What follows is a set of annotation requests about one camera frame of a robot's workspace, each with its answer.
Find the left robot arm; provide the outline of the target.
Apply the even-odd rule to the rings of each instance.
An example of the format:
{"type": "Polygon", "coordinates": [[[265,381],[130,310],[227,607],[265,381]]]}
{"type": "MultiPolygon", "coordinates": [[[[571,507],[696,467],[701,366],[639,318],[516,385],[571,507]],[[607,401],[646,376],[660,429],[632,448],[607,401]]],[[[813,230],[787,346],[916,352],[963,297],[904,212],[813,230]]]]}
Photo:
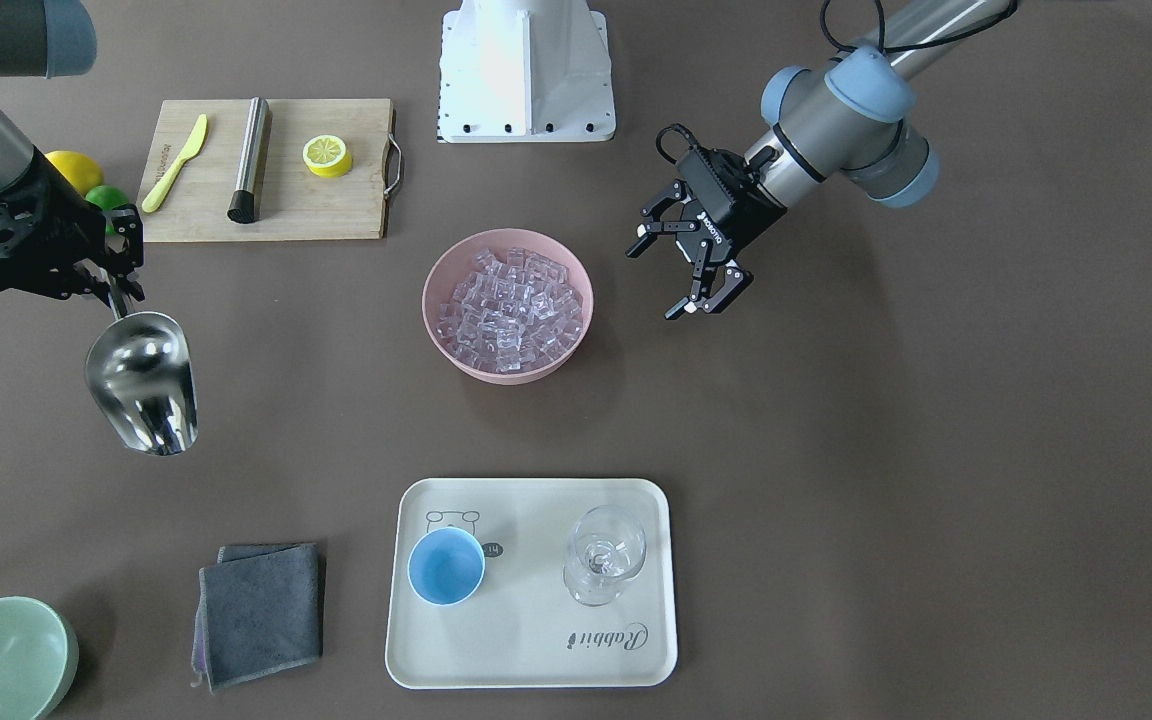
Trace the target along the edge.
{"type": "Polygon", "coordinates": [[[909,120],[910,79],[1016,9],[1015,1],[914,1],[879,14],[872,32],[836,41],[823,68],[774,74],[760,100],[767,129],[745,152],[708,149],[672,124],[687,145],[669,159],[677,176],[641,209],[627,251],[637,258],[659,237],[675,238],[691,279],[667,318],[722,313],[753,282],[738,253],[833,174],[887,209],[923,200],[940,156],[909,120]]]}

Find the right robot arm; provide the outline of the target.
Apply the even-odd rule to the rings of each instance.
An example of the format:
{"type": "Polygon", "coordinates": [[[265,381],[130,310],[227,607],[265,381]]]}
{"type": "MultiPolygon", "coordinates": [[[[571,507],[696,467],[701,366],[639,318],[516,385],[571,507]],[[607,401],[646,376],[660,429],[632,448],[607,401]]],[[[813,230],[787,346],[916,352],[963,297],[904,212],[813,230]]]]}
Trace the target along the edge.
{"type": "MultiPolygon", "coordinates": [[[[0,77],[81,76],[96,55],[79,1],[0,1],[0,77]]],[[[0,109],[0,291],[96,297],[122,318],[145,296],[142,233],[131,202],[88,200],[0,109]]]]}

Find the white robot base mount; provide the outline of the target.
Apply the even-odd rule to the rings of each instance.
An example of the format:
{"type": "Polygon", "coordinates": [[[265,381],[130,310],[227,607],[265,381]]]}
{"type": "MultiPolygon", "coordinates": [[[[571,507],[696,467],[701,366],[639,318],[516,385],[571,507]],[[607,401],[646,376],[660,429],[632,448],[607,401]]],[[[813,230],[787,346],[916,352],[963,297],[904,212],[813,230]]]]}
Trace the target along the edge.
{"type": "Polygon", "coordinates": [[[617,131],[607,18],[585,1],[463,1],[444,14],[435,137],[586,143],[617,131]]]}

